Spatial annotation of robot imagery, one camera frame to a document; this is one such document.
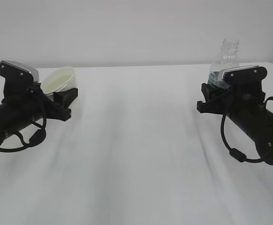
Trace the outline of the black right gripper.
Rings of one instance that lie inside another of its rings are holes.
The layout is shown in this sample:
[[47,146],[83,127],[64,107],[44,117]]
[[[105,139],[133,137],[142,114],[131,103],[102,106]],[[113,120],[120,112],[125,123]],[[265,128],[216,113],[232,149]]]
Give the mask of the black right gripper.
[[201,92],[205,101],[197,101],[197,110],[200,113],[223,115],[227,112],[230,117],[247,111],[254,116],[267,116],[265,93],[261,83],[232,85],[228,89],[203,83]]

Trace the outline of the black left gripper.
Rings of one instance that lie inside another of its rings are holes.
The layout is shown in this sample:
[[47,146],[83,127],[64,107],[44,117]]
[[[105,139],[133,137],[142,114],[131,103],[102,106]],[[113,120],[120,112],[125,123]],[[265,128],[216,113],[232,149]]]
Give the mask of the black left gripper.
[[50,99],[41,90],[40,83],[6,80],[3,93],[2,103],[7,103],[25,116],[67,121],[71,118],[69,107],[78,97],[78,88],[54,92],[53,99]]

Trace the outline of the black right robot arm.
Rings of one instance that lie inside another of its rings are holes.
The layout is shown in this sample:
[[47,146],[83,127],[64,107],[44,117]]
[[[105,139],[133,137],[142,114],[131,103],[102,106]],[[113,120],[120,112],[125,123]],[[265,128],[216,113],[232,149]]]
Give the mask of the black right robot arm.
[[[266,107],[268,101],[273,101],[273,97],[265,98],[261,83],[232,85],[229,89],[213,88],[203,83],[201,91],[205,101],[197,102],[197,110],[222,116],[220,134],[230,156],[239,162],[273,165],[273,113]],[[226,118],[255,143],[259,158],[248,158],[228,144],[224,133]]]

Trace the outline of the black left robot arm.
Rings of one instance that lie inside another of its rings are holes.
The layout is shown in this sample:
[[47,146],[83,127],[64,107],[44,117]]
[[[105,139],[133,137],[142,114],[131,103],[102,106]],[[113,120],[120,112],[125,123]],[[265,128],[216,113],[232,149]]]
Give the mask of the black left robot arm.
[[0,104],[0,152],[15,153],[35,147],[46,138],[47,120],[67,121],[78,89],[53,93],[50,99],[39,83],[4,87]]

